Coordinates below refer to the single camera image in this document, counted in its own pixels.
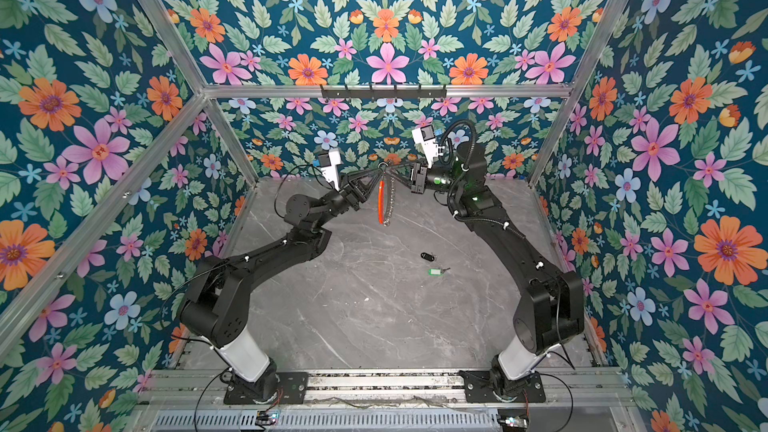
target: robotic arm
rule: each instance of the robotic arm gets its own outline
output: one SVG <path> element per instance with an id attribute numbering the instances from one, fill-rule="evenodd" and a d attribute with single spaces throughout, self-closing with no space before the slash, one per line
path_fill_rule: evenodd
<path id="1" fill-rule="evenodd" d="M 456 122 L 452 128 L 462 124 Z M 414 131 L 422 144 L 425 162 L 402 166 L 381 164 L 379 169 L 340 176 L 338 149 L 320 157 L 323 176 L 334 189 L 321 198 L 301 194 L 286 204 L 284 221 L 292 229 L 262 248 L 226 259 L 208 257 L 199 262 L 180 308 L 189 330 L 206 338 L 234 370 L 233 381 L 248 390 L 256 402 L 274 399 L 276 366 L 259 349 L 246 328 L 250 293 L 266 280 L 322 254 L 331 231 L 323 226 L 350 208 L 360 209 L 384 174 L 408 185 L 414 193 L 445 192 L 448 209 L 470 231 L 482 238 L 502 261 L 517 284 L 521 301 L 514 313 L 515 337 L 492 361 L 491 380 L 500 398 L 511 398 L 525 387 L 546 353 L 584 330 L 581 279 L 564 274 L 533 247 L 513 226 L 504 207 L 485 185 L 484 147 L 474 140 L 454 154 L 444 136 L 437 144 L 432 126 Z M 447 162 L 440 160 L 447 157 Z M 410 168 L 410 178 L 394 170 Z"/>

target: metal beam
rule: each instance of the metal beam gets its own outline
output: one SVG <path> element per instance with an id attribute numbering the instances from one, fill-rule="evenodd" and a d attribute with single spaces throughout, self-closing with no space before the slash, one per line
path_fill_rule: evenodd
<path id="1" fill-rule="evenodd" d="M 610 36 L 616 28 L 616 23 L 624 12 L 624 8 L 627 6 L 628 2 L 629 0 L 608 0 L 606 3 L 603 18 L 600 20 L 597 28 L 595 28 L 592 39 L 587 46 L 587 50 L 581 56 L 581 61 L 574 74 L 574 80 L 571 83 L 573 93 L 560 107 L 554 122 L 552 122 L 552 126 L 549 128 L 547 138 L 544 139 L 542 148 L 538 151 L 536 167 L 528 178 L 528 183 L 531 187 L 536 187 L 536 182 L 538 182 L 539 177 L 544 173 L 544 168 L 552 158 L 554 150 L 557 149 L 558 141 L 563 135 L 565 127 L 568 125 L 568 118 L 571 116 L 572 111 L 576 109 L 578 101 L 581 100 L 587 82 L 592 76 L 603 50 L 605 50 L 605 47 L 608 45 Z"/>
<path id="2" fill-rule="evenodd" d="M 243 84 L 239 86 L 206 86 L 205 94 L 209 99 L 249 99 L 273 97 L 335 97 L 371 99 L 386 97 L 428 98 L 443 97 L 560 97 L 571 95 L 569 84 L 521 84 L 510 86 L 260 86 Z"/>
<path id="3" fill-rule="evenodd" d="M 232 128 L 229 121 L 226 120 L 221 105 L 219 105 L 218 101 L 210 99 L 205 106 L 205 111 L 208 114 L 211 123 L 214 124 L 214 128 L 219 133 L 224 148 L 229 151 L 232 159 L 235 160 L 237 167 L 240 168 L 240 173 L 243 174 L 243 177 L 245 177 L 249 186 L 255 187 L 256 182 L 259 181 L 259 177 L 256 175 L 254 167 L 250 164 L 248 156 L 245 154 L 243 144 L 235 135 L 235 130 Z"/>
<path id="4" fill-rule="evenodd" d="M 176 25 L 170 21 L 168 8 L 162 0 L 138 0 L 144 13 L 149 17 L 158 37 L 170 52 L 170 56 L 176 61 L 179 71 L 184 75 L 190 88 L 195 93 L 200 93 L 206 85 L 203 73 L 197 66 L 197 62 L 187 49 L 187 44 L 181 39 Z"/>
<path id="5" fill-rule="evenodd" d="M 118 180 L 106 197 L 83 219 L 66 241 L 48 260 L 0 315 L 0 361 L 15 347 L 40 311 L 51 303 L 78 264 L 90 253 L 94 242 L 112 225 L 131 194 L 168 155 L 168 151 L 194 122 L 203 108 L 202 95 L 192 96 L 181 111 L 144 150 L 141 157 Z"/>

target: floral wallpaper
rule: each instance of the floral wallpaper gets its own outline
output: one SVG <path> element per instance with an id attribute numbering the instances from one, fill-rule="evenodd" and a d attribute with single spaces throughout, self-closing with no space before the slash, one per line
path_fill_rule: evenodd
<path id="1" fill-rule="evenodd" d="M 768 428 L 768 0 L 630 0 L 538 184 L 654 432 Z"/>
<path id="2" fill-rule="evenodd" d="M 135 0 L 0 0 L 0 310 L 189 91 Z"/>
<path id="3" fill-rule="evenodd" d="M 200 114 L 5 358 L 0 430 L 120 432 L 152 370 L 173 366 L 175 289 L 222 252 L 245 193 Z M 32 227 L 0 222 L 41 237 Z"/>
<path id="4" fill-rule="evenodd" d="M 480 85 L 570 80 L 606 0 L 164 1 L 211 83 Z M 610 65 L 613 54 L 601 60 Z M 434 122 L 444 130 L 469 118 L 483 134 L 490 172 L 516 177 L 532 170 L 560 103 L 257 102 L 235 97 L 230 118 L 261 175 L 287 173 L 305 151 L 337 143 L 347 170 L 415 158 L 410 129 Z"/>

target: orange flower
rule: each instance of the orange flower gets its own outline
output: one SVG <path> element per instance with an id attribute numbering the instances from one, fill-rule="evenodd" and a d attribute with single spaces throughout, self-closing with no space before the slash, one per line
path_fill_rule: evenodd
<path id="1" fill-rule="evenodd" d="M 560 14 L 552 17 L 552 24 L 547 27 L 549 39 L 553 42 L 565 42 L 567 38 L 576 34 L 576 27 L 581 25 L 581 10 L 576 7 L 565 7 Z"/>
<path id="2" fill-rule="evenodd" d="M 27 275 L 35 276 L 45 265 L 44 258 L 55 251 L 52 240 L 43 240 L 48 231 L 38 224 L 24 230 L 20 220 L 0 222 L 0 281 L 5 279 L 5 290 L 24 287 Z"/>
<path id="3" fill-rule="evenodd" d="M 187 328 L 184 326 L 184 324 L 179 324 L 178 327 L 174 327 L 174 331 L 172 331 L 170 334 L 172 336 L 176 337 L 183 337 L 184 334 L 187 332 Z M 173 340 L 168 343 L 168 353 L 172 354 L 173 352 L 178 349 L 179 345 L 181 345 L 182 342 L 185 342 L 183 339 L 173 338 Z"/>
<path id="4" fill-rule="evenodd" d="M 197 260 L 202 257 L 203 252 L 205 252 L 205 246 L 208 245 L 206 233 L 201 228 L 193 230 L 185 245 L 187 245 L 187 250 L 184 251 L 184 254 L 187 255 L 189 260 Z"/>
<path id="5" fill-rule="evenodd" d="M 720 111 L 720 123 L 725 127 L 735 127 L 739 125 L 739 119 L 741 119 L 741 112 L 739 112 L 739 106 L 736 104 L 730 105 Z"/>
<path id="6" fill-rule="evenodd" d="M 269 170 L 280 170 L 283 168 L 283 160 L 272 154 L 264 154 L 261 157 L 261 161 L 264 164 L 264 167 L 268 168 Z"/>
<path id="7" fill-rule="evenodd" d="M 455 86 L 479 86 L 482 80 L 488 76 L 488 69 L 485 66 L 488 62 L 484 58 L 478 59 L 478 54 L 468 53 L 467 57 L 456 59 L 456 66 L 451 67 L 448 73 L 453 80 L 451 84 Z"/>
<path id="8" fill-rule="evenodd" d="M 209 14 L 208 10 L 201 8 L 200 10 L 192 9 L 192 18 L 190 18 L 190 24 L 195 27 L 197 35 L 205 38 L 208 42 L 224 42 L 224 26 L 221 25 L 221 19 L 216 14 Z"/>
<path id="9" fill-rule="evenodd" d="M 75 104 L 80 102 L 78 96 L 67 85 L 58 80 L 51 84 L 48 79 L 35 79 L 34 88 L 22 87 L 18 94 L 24 99 L 18 107 L 37 127 L 50 127 L 54 132 L 64 130 L 64 126 L 74 124 L 74 118 L 80 117 L 82 111 Z"/>
<path id="10" fill-rule="evenodd" d="M 680 432 L 677 424 L 670 420 L 670 416 L 663 410 L 654 410 L 650 415 L 650 428 L 654 432 Z"/>
<path id="11" fill-rule="evenodd" d="M 300 53 L 298 60 L 291 59 L 288 65 L 291 67 L 288 76 L 295 80 L 298 86 L 324 86 L 328 83 L 328 71 L 320 66 L 320 61 L 315 57 L 310 59 L 307 54 Z"/>
<path id="12" fill-rule="evenodd" d="M 170 122 L 181 109 L 181 97 L 176 84 L 170 83 L 166 76 L 152 77 L 149 80 L 151 89 L 147 89 L 147 98 L 152 100 L 152 110 L 164 120 Z"/>
<path id="13" fill-rule="evenodd" d="M 424 17 L 422 17 L 422 13 L 416 9 L 411 9 L 411 11 L 408 12 L 408 22 L 410 22 L 411 24 L 414 24 L 414 25 L 418 24 L 423 19 Z"/>
<path id="14" fill-rule="evenodd" d="M 699 255 L 699 264 L 705 272 L 715 270 L 715 280 L 725 285 L 734 283 L 734 275 L 742 285 L 757 280 L 753 267 L 762 270 L 768 265 L 768 252 L 754 248 L 763 242 L 763 235 L 754 226 L 739 230 L 741 221 L 736 217 L 723 216 L 720 224 L 712 218 L 701 226 L 704 235 L 697 235 L 694 248 Z"/>
<path id="15" fill-rule="evenodd" d="M 600 348 L 603 349 L 603 352 L 605 352 L 608 350 L 608 344 L 605 343 L 605 331 L 600 325 L 598 325 L 598 320 L 596 318 L 590 317 L 589 321 L 592 323 L 594 334 L 598 336 L 598 344 L 600 345 Z"/>
<path id="16" fill-rule="evenodd" d="M 350 13 L 350 22 L 353 24 L 362 24 L 362 11 L 360 9 L 353 10 Z"/>
<path id="17" fill-rule="evenodd" d="M 674 104 L 670 106 L 670 116 L 673 116 L 677 123 L 692 124 L 699 119 L 700 113 L 709 108 L 712 102 L 707 100 L 707 97 L 712 96 L 712 86 L 705 85 L 705 82 L 703 77 L 697 77 L 693 82 L 688 79 L 680 84 L 680 90 L 672 94 Z"/>
<path id="18" fill-rule="evenodd" d="M 245 196 L 240 196 L 235 201 L 235 217 L 240 215 L 240 211 L 243 210 L 244 204 L 245 204 Z"/>
<path id="19" fill-rule="evenodd" d="M 757 47 L 752 45 L 751 42 L 736 42 L 736 44 L 730 48 L 728 60 L 730 60 L 731 63 L 744 62 L 744 60 L 747 60 L 752 56 L 755 50 L 757 50 Z"/>
<path id="20" fill-rule="evenodd" d="M 373 26 L 376 28 L 373 32 L 384 42 L 392 42 L 392 39 L 400 34 L 398 25 L 400 25 L 400 19 L 395 17 L 394 12 L 390 9 L 381 9 L 379 16 L 373 19 Z"/>
<path id="21" fill-rule="evenodd" d="M 589 246 L 589 237 L 587 237 L 587 233 L 580 228 L 574 230 L 571 244 L 574 245 L 574 250 L 577 254 L 583 255 Z"/>
<path id="22" fill-rule="evenodd" d="M 112 400 L 114 400 L 115 394 L 116 394 L 116 390 L 115 389 L 107 390 L 107 392 L 104 393 L 104 395 L 101 396 L 101 399 L 99 399 L 99 401 L 98 401 L 99 408 L 105 409 L 105 408 L 109 407 L 110 405 L 112 405 Z"/>
<path id="23" fill-rule="evenodd" d="M 510 168 L 512 170 L 515 170 L 516 168 L 523 165 L 524 160 L 525 160 L 525 157 L 523 156 L 523 154 L 512 154 L 510 156 L 506 156 L 502 164 L 504 165 L 504 168 Z"/>
<path id="24" fill-rule="evenodd" d="M 402 162 L 402 159 L 400 158 L 400 156 L 398 156 L 397 154 L 395 154 L 393 152 L 393 153 L 389 154 L 387 157 L 384 158 L 384 162 L 389 162 L 390 164 L 396 166 L 400 162 Z"/>
<path id="25" fill-rule="evenodd" d="M 604 120 L 614 109 L 614 100 L 616 100 L 617 91 L 615 89 L 616 81 L 613 77 L 603 77 L 599 84 L 592 89 L 592 98 L 589 100 L 591 111 L 589 115 L 592 119 Z"/>

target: pink flower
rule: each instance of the pink flower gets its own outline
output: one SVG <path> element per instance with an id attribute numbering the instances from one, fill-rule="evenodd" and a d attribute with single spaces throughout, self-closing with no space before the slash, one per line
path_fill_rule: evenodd
<path id="1" fill-rule="evenodd" d="M 488 116 L 488 127 L 491 128 L 491 130 L 494 129 L 501 129 L 504 126 L 504 117 L 502 117 L 502 113 L 499 112 L 496 115 L 491 114 Z"/>
<path id="2" fill-rule="evenodd" d="M 134 257 L 138 257 L 140 255 L 139 253 L 139 247 L 141 247 L 142 244 L 144 244 L 143 240 L 139 240 L 136 237 L 136 234 L 132 234 L 129 237 L 126 237 L 123 235 L 120 237 L 120 244 L 122 244 L 120 247 L 118 247 L 118 250 L 116 251 L 118 254 L 123 254 L 123 261 L 128 262 L 130 260 L 130 256 L 133 255 Z"/>
<path id="3" fill-rule="evenodd" d="M 287 109 L 288 110 L 295 109 L 300 116 L 304 115 L 305 110 L 312 110 L 309 97 L 304 97 L 304 98 L 289 97 L 286 100 L 288 101 L 288 103 L 286 104 Z"/>
<path id="4" fill-rule="evenodd" d="M 715 358 L 715 352 L 708 348 L 702 350 L 701 339 L 698 336 L 694 337 L 693 342 L 686 338 L 683 339 L 683 345 L 688 349 L 683 352 L 683 358 L 694 363 L 694 370 L 698 375 L 701 375 L 705 370 L 710 374 L 715 373 L 715 367 L 710 362 Z"/>
<path id="5" fill-rule="evenodd" d="M 170 170 L 173 174 L 170 181 L 176 184 L 176 187 L 182 188 L 190 182 L 187 178 L 190 173 L 188 170 L 184 170 L 182 166 L 171 167 Z"/>
<path id="6" fill-rule="evenodd" d="M 117 132 L 119 130 L 121 134 L 128 133 L 128 129 L 126 129 L 126 127 L 130 127 L 134 124 L 133 122 L 125 118 L 126 116 L 125 109 L 118 111 L 114 107 L 110 107 L 109 114 L 110 115 L 108 116 L 104 116 L 104 120 L 112 124 L 110 128 L 112 132 Z"/>
<path id="7" fill-rule="evenodd" d="M 67 164 L 67 160 L 62 156 L 56 158 L 55 164 L 48 162 L 43 164 L 43 167 L 51 173 L 45 178 L 45 181 L 49 184 L 58 182 L 63 190 L 69 188 L 70 182 L 80 182 L 80 176 L 75 174 L 75 171 L 78 170 L 78 164 Z"/>
<path id="8" fill-rule="evenodd" d="M 36 365 L 40 369 L 40 375 L 35 381 L 36 385 L 40 385 L 48 378 L 51 378 L 53 384 L 58 384 L 64 377 L 64 371 L 74 368 L 78 361 L 72 359 L 72 355 L 78 351 L 77 345 L 70 345 L 67 350 L 64 350 L 64 346 L 61 342 L 57 342 L 51 350 L 51 357 L 43 357 L 38 359 Z"/>
<path id="9" fill-rule="evenodd" d="M 59 312 L 63 308 L 67 308 L 74 302 L 74 295 L 63 295 L 40 312 L 38 320 L 34 321 L 32 327 L 29 329 L 29 340 L 37 342 L 40 337 L 45 335 L 45 331 L 48 330 L 48 324 L 51 327 L 63 327 L 67 324 L 67 315 L 64 312 Z"/>
<path id="10" fill-rule="evenodd" d="M 357 53 L 357 49 L 352 47 L 351 40 L 345 42 L 344 39 L 339 39 L 339 43 L 334 45 L 333 48 L 339 53 L 340 59 L 346 57 L 347 59 L 352 60 L 352 54 Z"/>
<path id="11" fill-rule="evenodd" d="M 240 64 L 242 66 L 248 66 L 248 70 L 251 72 L 261 70 L 261 64 L 259 62 L 261 62 L 261 57 L 255 56 L 250 50 L 247 53 L 240 52 Z"/>
<path id="12" fill-rule="evenodd" d="M 293 121 L 293 117 L 285 117 L 283 114 L 280 114 L 280 116 L 277 117 L 277 124 L 281 129 L 285 129 L 288 132 L 293 130 L 293 127 L 296 127 L 296 123 Z"/>
<path id="13" fill-rule="evenodd" d="M 185 149 L 184 146 L 187 145 L 188 141 L 189 139 L 187 139 L 187 137 L 185 136 L 179 137 L 176 143 L 173 144 L 172 147 L 170 148 L 170 156 L 176 157 L 176 154 L 181 154 L 182 156 L 186 155 L 187 149 Z"/>
<path id="14" fill-rule="evenodd" d="M 414 120 L 414 122 L 415 122 L 415 123 L 416 123 L 416 124 L 417 124 L 419 127 L 427 127 L 428 125 L 430 125 L 430 124 L 432 123 L 432 118 L 431 118 L 431 117 L 427 118 L 427 116 L 425 116 L 424 114 L 422 114 L 422 116 L 421 116 L 421 117 L 419 117 L 418 119 Z"/>
<path id="15" fill-rule="evenodd" d="M 634 112 L 632 112 L 633 119 L 629 120 L 629 125 L 633 127 L 632 132 L 638 133 L 638 130 L 645 132 L 645 123 L 650 120 L 650 114 L 647 112 L 648 109 L 645 106 L 640 110 L 635 109 Z"/>
<path id="16" fill-rule="evenodd" d="M 651 237 L 650 244 L 656 247 L 661 252 L 656 252 L 651 261 L 654 264 L 664 264 L 664 271 L 667 273 L 667 277 L 674 275 L 674 266 L 680 268 L 680 270 L 688 270 L 688 261 L 683 258 L 682 254 L 688 249 L 688 242 L 679 239 L 672 242 L 672 231 L 667 229 L 662 235 L 664 241 L 662 242 L 658 237 Z"/>
<path id="17" fill-rule="evenodd" d="M 85 127 L 74 126 L 72 130 L 74 130 L 74 136 L 85 147 L 69 146 L 64 149 L 62 157 L 78 164 L 90 161 L 83 169 L 85 183 L 98 182 L 102 168 L 112 180 L 118 180 L 128 170 L 128 162 L 117 154 L 128 150 L 130 141 L 124 137 L 115 137 L 110 140 L 109 124 L 106 120 L 96 121 L 94 126 L 96 137 L 93 137 Z"/>
<path id="18" fill-rule="evenodd" d="M 528 70 L 528 66 L 532 66 L 535 61 L 535 54 L 533 52 L 528 52 L 527 50 L 523 50 L 523 53 L 519 56 L 516 56 L 514 58 L 517 63 L 514 64 L 515 69 L 522 68 L 523 70 Z"/>
<path id="19" fill-rule="evenodd" d="M 395 57 L 395 47 L 389 42 L 385 42 L 384 45 L 382 45 L 381 54 L 381 59 L 376 56 L 371 56 L 366 59 L 368 65 L 374 69 L 378 69 L 371 76 L 371 82 L 379 83 L 383 82 L 384 79 L 386 79 L 387 85 L 391 84 L 393 80 L 395 82 L 405 82 L 406 74 L 400 69 L 408 65 L 408 57 Z"/>
<path id="20" fill-rule="evenodd" d="M 600 168 L 596 168 L 592 164 L 589 165 L 587 170 L 584 171 L 586 176 L 584 177 L 584 183 L 586 183 L 590 187 L 594 187 L 596 183 L 598 183 L 598 172 L 600 172 Z"/>
<path id="21" fill-rule="evenodd" d="M 720 308 L 721 305 L 725 305 L 728 302 L 727 292 L 715 291 L 710 295 L 710 286 L 702 278 L 696 282 L 696 290 L 699 292 L 698 294 L 691 289 L 683 291 L 686 299 L 696 304 L 688 309 L 688 317 L 695 321 L 704 317 L 706 330 L 711 334 L 717 332 L 717 321 L 725 325 L 733 325 L 735 323 L 734 318 L 731 317 L 728 311 Z"/>
<path id="22" fill-rule="evenodd" d="M 571 120 L 571 132 L 576 132 L 576 135 L 581 133 L 581 127 L 586 127 L 587 120 L 584 116 L 587 114 L 587 106 L 580 106 L 576 104 L 576 109 L 571 112 L 569 119 Z"/>
<path id="23" fill-rule="evenodd" d="M 477 113 L 483 113 L 486 109 L 493 109 L 493 99 L 491 97 L 473 97 L 470 99 L 470 109 L 477 109 Z"/>
<path id="24" fill-rule="evenodd" d="M 603 135 L 603 127 L 598 126 L 597 129 L 594 126 L 589 127 L 589 135 L 584 138 L 584 143 L 587 144 L 587 155 L 593 154 L 595 157 L 600 155 L 600 147 L 605 144 L 605 138 Z"/>
<path id="25" fill-rule="evenodd" d="M 197 117 L 194 118 L 194 122 L 192 122 L 192 132 L 195 135 L 200 134 L 200 132 L 205 132 L 207 127 L 205 126 L 205 121 L 208 118 L 207 115 L 205 115 L 205 112 L 200 112 L 197 114 Z"/>
<path id="26" fill-rule="evenodd" d="M 643 170 L 648 165 L 648 177 L 656 182 L 661 175 L 661 164 L 659 160 L 671 166 L 680 161 L 677 150 L 672 147 L 664 147 L 677 137 L 677 124 L 666 126 L 659 134 L 659 123 L 651 118 L 646 126 L 647 139 L 637 136 L 632 138 L 632 148 L 642 152 L 635 157 L 632 162 L 632 170 Z"/>
<path id="27" fill-rule="evenodd" d="M 234 86 L 240 85 L 240 79 L 250 79 L 253 77 L 247 70 L 238 67 L 240 65 L 240 54 L 229 52 L 224 58 L 224 52 L 214 44 L 208 44 L 208 53 L 214 56 L 202 56 L 200 62 L 209 69 L 216 69 L 214 72 L 214 82 L 225 83 L 229 81 Z"/>
<path id="28" fill-rule="evenodd" d="M 445 117 L 448 112 L 456 112 L 456 104 L 461 101 L 458 97 L 446 97 L 445 99 L 432 104 L 432 110 L 439 110 L 440 116 Z"/>
<path id="29" fill-rule="evenodd" d="M 424 60 L 429 57 L 437 57 L 437 51 L 440 50 L 440 46 L 435 43 L 435 39 L 429 39 L 429 42 L 422 40 L 422 48 L 418 50 L 418 53 L 424 54 Z"/>
<path id="30" fill-rule="evenodd" d="M 560 244 L 560 253 L 563 255 L 563 260 L 565 260 L 565 265 L 567 267 L 567 272 L 576 272 L 576 266 L 574 265 L 574 260 L 576 259 L 576 251 L 571 249 L 568 250 L 568 244 L 563 240 L 562 242 L 558 241 Z"/>
<path id="31" fill-rule="evenodd" d="M 715 160 L 714 152 L 710 152 L 706 154 L 706 162 L 704 160 L 696 160 L 694 162 L 696 168 L 699 169 L 694 173 L 694 178 L 696 180 L 703 179 L 704 186 L 709 188 L 712 185 L 713 178 L 718 182 L 725 179 L 725 175 L 720 171 L 725 167 L 725 164 L 726 160 L 724 158 Z"/>
<path id="32" fill-rule="evenodd" d="M 102 254 L 97 254 L 97 252 L 103 251 L 104 247 L 106 246 L 107 241 L 103 240 L 102 238 L 94 243 L 94 246 L 92 247 L 88 256 L 84 258 L 80 264 L 78 264 L 79 276 L 85 277 L 85 275 L 91 271 L 91 265 L 95 265 L 96 267 L 101 267 L 101 265 L 104 265 L 104 256 Z"/>
<path id="33" fill-rule="evenodd" d="M 638 254 L 643 251 L 643 248 L 638 244 L 640 241 L 639 235 L 632 235 L 628 230 L 624 233 L 625 238 L 620 240 L 621 245 L 624 246 L 624 255 L 629 255 L 632 260 L 638 258 Z"/>
<path id="34" fill-rule="evenodd" d="M 152 370 L 147 370 L 143 374 L 139 374 L 139 376 L 136 378 L 136 387 L 134 387 L 134 392 L 137 394 L 141 392 L 144 388 L 149 386 L 150 379 L 152 377 Z"/>
<path id="35" fill-rule="evenodd" d="M 594 290 L 594 284 L 590 282 L 589 277 L 581 279 L 581 285 L 584 287 L 584 296 L 589 297 Z"/>
<path id="36" fill-rule="evenodd" d="M 368 130 L 368 126 L 366 125 L 367 123 L 368 121 L 361 118 L 360 114 L 358 113 L 354 119 L 350 119 L 350 130 L 354 129 L 355 132 L 360 132 L 361 130 Z"/>
<path id="37" fill-rule="evenodd" d="M 570 66 L 576 60 L 576 56 L 563 57 L 564 53 L 565 42 L 557 44 L 551 56 L 542 50 L 536 52 L 536 63 L 540 66 L 531 67 L 525 76 L 529 79 L 538 77 L 536 83 L 549 83 L 550 78 L 552 82 L 562 82 L 565 80 L 565 72 L 560 69 Z"/>
<path id="38" fill-rule="evenodd" d="M 324 103 L 322 111 L 329 113 L 333 111 L 333 115 L 339 117 L 342 110 L 349 110 L 350 105 L 344 103 L 344 99 L 320 99 L 320 103 Z"/>

